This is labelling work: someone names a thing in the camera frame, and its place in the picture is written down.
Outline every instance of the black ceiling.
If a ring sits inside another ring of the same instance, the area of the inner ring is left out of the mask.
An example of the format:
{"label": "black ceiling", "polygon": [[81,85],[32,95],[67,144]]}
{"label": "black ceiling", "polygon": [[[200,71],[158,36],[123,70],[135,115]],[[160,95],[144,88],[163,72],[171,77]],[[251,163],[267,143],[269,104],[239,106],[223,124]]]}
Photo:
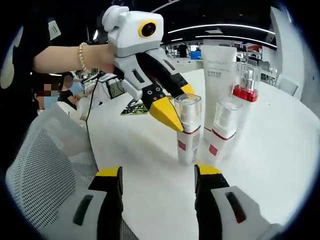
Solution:
{"label": "black ceiling", "polygon": [[[124,2],[132,10],[151,12],[167,4],[169,0],[113,0]],[[111,1],[90,0],[86,4],[79,2],[49,7],[50,15],[56,20],[62,35],[54,39],[54,45],[77,46],[92,40],[97,29],[97,17],[111,5]],[[156,13],[164,18],[163,42],[183,38],[193,41],[195,36],[210,35],[205,30],[216,27],[188,29],[168,34],[169,31],[205,24],[241,24],[269,30],[271,26],[270,6],[277,7],[274,0],[180,0]],[[242,27],[219,27],[223,35],[238,36],[265,41],[267,33]]]}

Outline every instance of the white round table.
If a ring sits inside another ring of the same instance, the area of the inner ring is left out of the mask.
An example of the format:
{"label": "white round table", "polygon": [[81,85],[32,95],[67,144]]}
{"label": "white round table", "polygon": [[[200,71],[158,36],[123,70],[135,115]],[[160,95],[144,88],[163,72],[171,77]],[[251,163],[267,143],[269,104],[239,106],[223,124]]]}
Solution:
{"label": "white round table", "polygon": [[[202,97],[204,113],[204,70],[182,75]],[[131,100],[125,93],[90,113],[88,128],[98,168],[123,166],[122,216],[139,239],[198,239],[194,168],[178,164],[176,132],[149,114],[120,115]],[[248,121],[244,140],[216,167],[229,185],[259,204],[264,218],[285,225],[303,203],[318,170],[320,120],[296,98],[261,82]],[[201,141],[198,157],[205,158],[207,150]]]}

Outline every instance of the skincare bottle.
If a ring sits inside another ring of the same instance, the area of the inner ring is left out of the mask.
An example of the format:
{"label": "skincare bottle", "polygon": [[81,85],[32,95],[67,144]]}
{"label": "skincare bottle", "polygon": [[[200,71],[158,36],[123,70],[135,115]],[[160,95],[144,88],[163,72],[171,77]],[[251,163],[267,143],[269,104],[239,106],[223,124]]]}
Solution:
{"label": "skincare bottle", "polygon": [[230,97],[218,101],[209,139],[209,162],[222,159],[237,134],[242,104],[233,102]]}
{"label": "skincare bottle", "polygon": [[245,131],[250,113],[258,100],[261,69],[247,63],[237,63],[236,69],[236,80],[238,82],[235,83],[233,88],[232,100],[238,105],[243,105],[236,134],[238,140]]}
{"label": "skincare bottle", "polygon": [[176,134],[178,161],[194,165],[200,141],[201,97],[185,93],[174,99],[174,105],[183,126],[183,131]]}

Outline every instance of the face mask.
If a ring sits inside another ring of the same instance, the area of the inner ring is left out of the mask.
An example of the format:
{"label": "face mask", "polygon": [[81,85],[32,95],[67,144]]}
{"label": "face mask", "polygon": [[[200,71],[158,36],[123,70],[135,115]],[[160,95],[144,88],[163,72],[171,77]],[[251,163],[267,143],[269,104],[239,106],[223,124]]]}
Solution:
{"label": "face mask", "polygon": [[78,94],[84,91],[80,82],[74,82],[72,87],[69,89],[73,94]]}
{"label": "face mask", "polygon": [[51,105],[56,103],[58,100],[57,96],[45,96],[43,101],[44,101],[44,108],[49,109],[51,108]]}

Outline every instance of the fluorescent light strip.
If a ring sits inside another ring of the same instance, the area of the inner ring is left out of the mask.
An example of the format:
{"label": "fluorescent light strip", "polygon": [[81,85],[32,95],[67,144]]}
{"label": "fluorescent light strip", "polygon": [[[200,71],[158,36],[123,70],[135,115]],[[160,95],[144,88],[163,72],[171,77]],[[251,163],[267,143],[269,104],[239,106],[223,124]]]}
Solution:
{"label": "fluorescent light strip", "polygon": [[183,31],[183,30],[188,30],[188,29],[197,29],[197,28],[205,28],[205,27],[239,27],[239,28],[247,28],[247,29],[259,30],[259,31],[262,31],[262,32],[266,32],[266,33],[275,35],[275,33],[273,31],[269,31],[269,30],[266,30],[266,29],[263,29],[263,28],[260,28],[260,27],[240,25],[240,24],[229,24],[229,23],[188,26],[188,27],[177,29],[177,30],[169,31],[168,34],[176,33],[176,32]]}
{"label": "fluorescent light strip", "polygon": [[172,39],[171,42],[182,40],[183,38]]}
{"label": "fluorescent light strip", "polygon": [[276,45],[264,42],[264,41],[260,41],[260,40],[255,40],[252,38],[247,38],[247,37],[242,37],[242,36],[225,36],[225,35],[207,35],[207,36],[196,36],[196,38],[232,38],[232,39],[244,39],[244,40],[250,40],[250,41],[254,41],[254,42],[258,42],[258,43],[262,43],[262,44],[266,44],[269,45],[271,47],[277,48]]}
{"label": "fluorescent light strip", "polygon": [[169,5],[174,4],[174,3],[176,3],[176,2],[179,2],[179,1],[180,1],[180,0],[170,1],[170,2],[168,2],[168,3],[166,3],[166,4],[161,5],[160,7],[157,7],[156,9],[152,10],[151,13],[155,13],[156,11],[158,11],[158,10],[160,10],[160,9],[163,9],[163,8],[165,8],[166,6],[169,6]]}
{"label": "fluorescent light strip", "polygon": [[94,35],[93,35],[93,41],[96,40],[98,37],[98,30],[95,30]]}

